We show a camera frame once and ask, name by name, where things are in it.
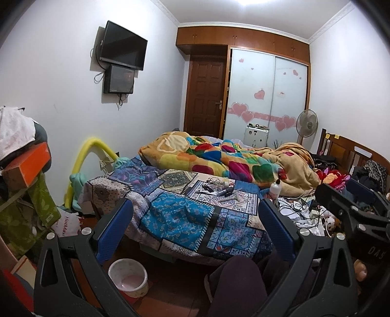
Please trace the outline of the wooden headboard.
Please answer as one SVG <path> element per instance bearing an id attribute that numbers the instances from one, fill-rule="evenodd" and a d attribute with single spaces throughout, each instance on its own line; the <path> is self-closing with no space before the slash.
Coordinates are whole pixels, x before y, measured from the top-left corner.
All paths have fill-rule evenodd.
<path id="1" fill-rule="evenodd" d="M 330 155 L 336 159 L 338 168 L 342 172 L 351 174 L 356 166 L 364 166 L 372 160 L 387 171 L 387 185 L 389 185 L 389 161 L 374 150 L 352 141 L 346 137 L 329 133 L 322 129 L 317 148 L 317 155 Z"/>

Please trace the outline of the orange cardboard box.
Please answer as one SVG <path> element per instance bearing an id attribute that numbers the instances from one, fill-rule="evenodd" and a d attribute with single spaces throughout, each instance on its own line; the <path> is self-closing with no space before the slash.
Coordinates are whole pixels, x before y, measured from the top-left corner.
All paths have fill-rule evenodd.
<path id="1" fill-rule="evenodd" d="M 47 142 L 33 145 L 2 171 L 10 191 L 28 188 L 51 159 Z"/>

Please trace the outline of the green leaf pattern bag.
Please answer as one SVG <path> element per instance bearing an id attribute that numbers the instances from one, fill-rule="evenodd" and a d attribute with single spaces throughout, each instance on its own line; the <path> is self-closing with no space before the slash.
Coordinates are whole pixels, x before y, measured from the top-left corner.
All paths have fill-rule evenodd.
<path id="1" fill-rule="evenodd" d="M 16 258 L 33 248 L 60 218 L 43 173 L 28 188 L 1 187 L 1 238 Z"/>

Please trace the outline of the black wall television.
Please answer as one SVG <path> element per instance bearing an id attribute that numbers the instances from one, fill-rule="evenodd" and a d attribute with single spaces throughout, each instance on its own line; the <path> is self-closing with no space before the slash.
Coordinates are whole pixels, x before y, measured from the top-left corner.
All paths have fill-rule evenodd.
<path id="1" fill-rule="evenodd" d="M 99 60 L 143 71 L 147 50 L 147 40 L 108 21 L 100 45 Z"/>

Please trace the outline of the white plastic trash bucket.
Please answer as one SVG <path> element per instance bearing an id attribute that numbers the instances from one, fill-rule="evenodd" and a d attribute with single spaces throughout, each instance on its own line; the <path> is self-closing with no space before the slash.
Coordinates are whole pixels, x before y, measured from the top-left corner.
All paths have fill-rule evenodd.
<path id="1" fill-rule="evenodd" d="M 141 298 L 149 290 L 146 269 L 134 259 L 118 259 L 108 269 L 108 276 L 119 291 L 132 298 Z"/>

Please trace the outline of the white bottle with black cap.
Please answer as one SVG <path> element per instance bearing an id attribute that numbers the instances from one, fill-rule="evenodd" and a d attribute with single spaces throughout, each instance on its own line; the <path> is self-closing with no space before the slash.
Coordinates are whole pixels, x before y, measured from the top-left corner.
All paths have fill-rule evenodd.
<path id="1" fill-rule="evenodd" d="M 278 178 L 275 182 L 272 183 L 269 189 L 270 199 L 273 201 L 274 205 L 278 204 L 278 198 L 282 190 L 281 180 Z"/>

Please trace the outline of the white cloth on pile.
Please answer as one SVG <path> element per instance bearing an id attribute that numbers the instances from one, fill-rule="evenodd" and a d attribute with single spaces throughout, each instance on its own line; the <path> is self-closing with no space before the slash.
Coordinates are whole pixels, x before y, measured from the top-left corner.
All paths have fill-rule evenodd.
<path id="1" fill-rule="evenodd" d="M 1 160 L 35 140 L 34 120 L 16 107 L 1 106 Z"/>

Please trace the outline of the standing electric fan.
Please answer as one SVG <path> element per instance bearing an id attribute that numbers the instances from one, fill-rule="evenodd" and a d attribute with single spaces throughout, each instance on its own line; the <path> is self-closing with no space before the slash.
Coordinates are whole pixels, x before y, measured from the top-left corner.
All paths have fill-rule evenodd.
<path id="1" fill-rule="evenodd" d="M 298 143 L 302 144 L 305 138 L 314 135 L 318 128 L 318 117 L 317 114 L 311 110 L 304 110 L 297 118 L 296 131 L 298 134 Z"/>

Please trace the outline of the black wall box under television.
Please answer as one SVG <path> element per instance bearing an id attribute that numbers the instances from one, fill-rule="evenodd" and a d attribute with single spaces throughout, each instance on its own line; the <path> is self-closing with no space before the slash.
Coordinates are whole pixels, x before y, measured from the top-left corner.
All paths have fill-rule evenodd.
<path id="1" fill-rule="evenodd" d="M 104 72 L 104 94 L 132 94 L 134 91 L 135 71 L 110 65 Z"/>

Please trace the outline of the frosted sliding wardrobe with hearts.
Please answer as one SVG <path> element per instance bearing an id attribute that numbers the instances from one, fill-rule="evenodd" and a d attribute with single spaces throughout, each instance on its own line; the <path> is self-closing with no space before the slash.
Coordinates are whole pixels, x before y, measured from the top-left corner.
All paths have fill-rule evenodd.
<path id="1" fill-rule="evenodd" d="M 297 142 L 306 109 L 309 68 L 270 53 L 231 49 L 224 139 L 243 142 L 249 123 L 269 128 L 267 147 Z"/>

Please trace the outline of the brown wooden door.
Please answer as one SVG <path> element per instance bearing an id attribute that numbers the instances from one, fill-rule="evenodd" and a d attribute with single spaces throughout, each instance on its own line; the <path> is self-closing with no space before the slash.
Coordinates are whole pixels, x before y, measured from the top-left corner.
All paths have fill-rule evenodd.
<path id="1" fill-rule="evenodd" d="M 221 126 L 226 58 L 192 56 L 188 74 L 184 131 L 217 137 Z"/>

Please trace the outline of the black cylindrical tube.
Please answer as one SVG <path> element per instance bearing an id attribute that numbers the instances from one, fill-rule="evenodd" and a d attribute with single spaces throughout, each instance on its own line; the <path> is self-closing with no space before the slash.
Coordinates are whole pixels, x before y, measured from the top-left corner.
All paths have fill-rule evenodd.
<path id="1" fill-rule="evenodd" d="M 228 194 L 233 193 L 233 191 L 234 191 L 234 187 L 231 186 L 231 187 L 222 189 L 221 191 L 217 192 L 216 195 L 217 195 L 218 197 L 226 196 L 226 195 L 228 195 Z"/>

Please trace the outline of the white plastic shopping bag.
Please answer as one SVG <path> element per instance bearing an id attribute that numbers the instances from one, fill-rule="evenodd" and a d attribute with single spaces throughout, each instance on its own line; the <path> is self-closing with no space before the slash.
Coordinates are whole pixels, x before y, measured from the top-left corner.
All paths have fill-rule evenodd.
<path id="1" fill-rule="evenodd" d="M 58 237 L 77 236 L 81 230 L 81 218 L 77 213 L 70 213 L 61 208 L 58 209 L 60 218 L 51 226 Z"/>

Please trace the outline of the white small cabinet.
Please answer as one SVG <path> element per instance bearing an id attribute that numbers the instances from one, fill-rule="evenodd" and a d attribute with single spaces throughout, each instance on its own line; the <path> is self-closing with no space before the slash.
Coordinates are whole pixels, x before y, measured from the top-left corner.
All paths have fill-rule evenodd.
<path id="1" fill-rule="evenodd" d="M 269 128 L 249 123 L 245 128 L 243 143 L 246 146 L 261 148 L 267 146 Z"/>

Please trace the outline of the blue patchwork bed sheet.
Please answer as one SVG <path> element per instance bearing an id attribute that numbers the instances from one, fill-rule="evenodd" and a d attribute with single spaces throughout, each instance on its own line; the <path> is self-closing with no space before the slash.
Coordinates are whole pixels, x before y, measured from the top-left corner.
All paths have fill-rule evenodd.
<path id="1" fill-rule="evenodd" d="M 233 193 L 216 195 L 231 186 Z M 254 184 L 161 170 L 134 157 L 87 181 L 78 202 L 91 204 L 104 215 L 121 198 L 129 199 L 134 208 L 125 235 L 156 252 L 211 265 L 232 256 L 260 259 L 272 252 L 258 216 L 260 191 Z"/>

